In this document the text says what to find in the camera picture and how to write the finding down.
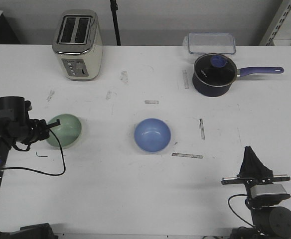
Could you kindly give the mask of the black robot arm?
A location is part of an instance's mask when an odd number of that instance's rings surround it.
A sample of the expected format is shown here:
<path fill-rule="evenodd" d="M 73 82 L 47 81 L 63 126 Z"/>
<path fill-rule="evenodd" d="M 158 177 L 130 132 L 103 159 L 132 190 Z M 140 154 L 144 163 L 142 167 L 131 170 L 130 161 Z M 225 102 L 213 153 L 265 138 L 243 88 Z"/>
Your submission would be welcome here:
<path fill-rule="evenodd" d="M 245 205 L 250 210 L 249 227 L 231 230 L 231 239 L 290 239 L 291 211 L 278 204 L 291 197 L 281 182 L 291 178 L 285 174 L 274 175 L 257 157 L 250 146 L 245 147 L 243 162 L 236 177 L 223 178 L 221 184 L 245 185 Z"/>
<path fill-rule="evenodd" d="M 30 146 L 41 140 L 49 138 L 51 128 L 60 125 L 60 120 L 47 124 L 45 120 L 30 119 L 29 110 L 31 102 L 23 97 L 7 96 L 0 97 L 0 186 L 9 151 L 18 142 Z M 50 224 L 43 223 L 20 228 L 16 232 L 0 232 L 0 239 L 56 239 Z"/>

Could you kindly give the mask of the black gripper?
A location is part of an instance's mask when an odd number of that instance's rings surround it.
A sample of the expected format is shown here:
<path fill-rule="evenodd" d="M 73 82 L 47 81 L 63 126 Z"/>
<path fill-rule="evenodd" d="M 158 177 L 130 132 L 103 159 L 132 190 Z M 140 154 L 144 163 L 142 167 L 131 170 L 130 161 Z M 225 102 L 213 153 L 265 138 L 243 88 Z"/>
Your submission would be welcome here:
<path fill-rule="evenodd" d="M 243 155 L 243 161 L 237 177 L 222 178 L 222 185 L 244 184 L 247 194 L 246 205 L 249 209 L 261 209 L 263 207 L 272 207 L 274 204 L 263 204 L 251 198 L 251 188 L 263 184 L 280 184 L 280 182 L 289 181 L 291 178 L 287 175 L 274 175 L 273 171 L 267 168 L 254 153 L 250 146 L 246 146 Z"/>
<path fill-rule="evenodd" d="M 60 125 L 60 120 L 57 119 L 52 123 L 46 123 L 44 119 L 30 119 L 27 122 L 28 135 L 23 144 L 33 144 L 37 141 L 46 140 L 49 138 L 49 128 Z"/>

